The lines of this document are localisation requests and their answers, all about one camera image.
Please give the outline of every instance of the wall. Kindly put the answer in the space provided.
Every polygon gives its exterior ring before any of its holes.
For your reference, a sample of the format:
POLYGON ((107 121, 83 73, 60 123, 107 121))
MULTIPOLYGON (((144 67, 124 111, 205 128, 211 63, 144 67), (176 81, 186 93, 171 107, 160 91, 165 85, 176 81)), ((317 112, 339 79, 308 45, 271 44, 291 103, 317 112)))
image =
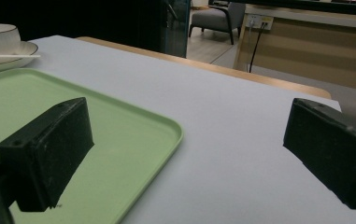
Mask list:
MULTIPOLYGON (((251 49, 257 36, 252 30, 251 49)), ((246 70, 248 38, 247 28, 240 36, 235 69, 246 70)), ((356 89, 356 28, 274 18, 272 29, 261 35, 253 64, 356 89)))
POLYGON ((193 7, 205 7, 208 5, 208 0, 192 0, 193 7))

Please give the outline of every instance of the white table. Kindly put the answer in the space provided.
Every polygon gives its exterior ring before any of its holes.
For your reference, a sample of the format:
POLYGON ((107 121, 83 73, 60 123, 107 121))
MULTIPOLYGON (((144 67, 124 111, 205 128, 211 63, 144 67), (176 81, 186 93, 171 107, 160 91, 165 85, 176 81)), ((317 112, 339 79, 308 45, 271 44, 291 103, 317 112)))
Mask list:
POLYGON ((33 42, 41 58, 26 67, 183 127, 123 223, 356 223, 356 211, 282 146, 293 98, 338 102, 62 36, 33 42))

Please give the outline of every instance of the chair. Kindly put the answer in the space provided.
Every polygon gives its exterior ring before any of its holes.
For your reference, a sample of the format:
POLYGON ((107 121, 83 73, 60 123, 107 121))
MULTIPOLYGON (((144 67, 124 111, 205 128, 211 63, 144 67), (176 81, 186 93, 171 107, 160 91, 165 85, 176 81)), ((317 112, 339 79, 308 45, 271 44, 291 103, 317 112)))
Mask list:
POLYGON ((189 37, 192 36, 193 27, 200 27, 202 32, 204 32, 205 29, 209 29, 229 33, 231 44, 233 45, 233 30, 238 30, 238 36, 241 34, 246 5, 231 2, 228 7, 209 7, 210 9, 196 11, 192 14, 189 37))

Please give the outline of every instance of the green tray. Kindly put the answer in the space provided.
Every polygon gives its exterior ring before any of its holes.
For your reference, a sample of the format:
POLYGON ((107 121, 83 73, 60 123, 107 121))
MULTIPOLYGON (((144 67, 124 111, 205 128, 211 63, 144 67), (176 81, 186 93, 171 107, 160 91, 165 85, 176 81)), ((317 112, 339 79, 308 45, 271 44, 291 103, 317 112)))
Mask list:
POLYGON ((172 119, 28 68, 0 73, 0 142, 62 101, 86 97, 95 146, 58 206, 44 213, 9 209, 15 222, 116 223, 177 149, 183 131, 172 119))

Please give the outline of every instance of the wall socket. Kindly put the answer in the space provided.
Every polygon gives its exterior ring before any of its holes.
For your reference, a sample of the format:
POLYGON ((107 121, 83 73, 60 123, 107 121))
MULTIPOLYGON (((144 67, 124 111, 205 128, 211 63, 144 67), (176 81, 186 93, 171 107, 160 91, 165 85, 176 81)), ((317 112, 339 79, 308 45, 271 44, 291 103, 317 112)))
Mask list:
POLYGON ((250 27, 250 23, 252 22, 252 29, 260 29, 262 28, 262 23, 265 22, 266 25, 264 29, 271 30, 271 26, 273 25, 273 20, 274 17, 270 17, 270 16, 248 14, 246 27, 250 27))

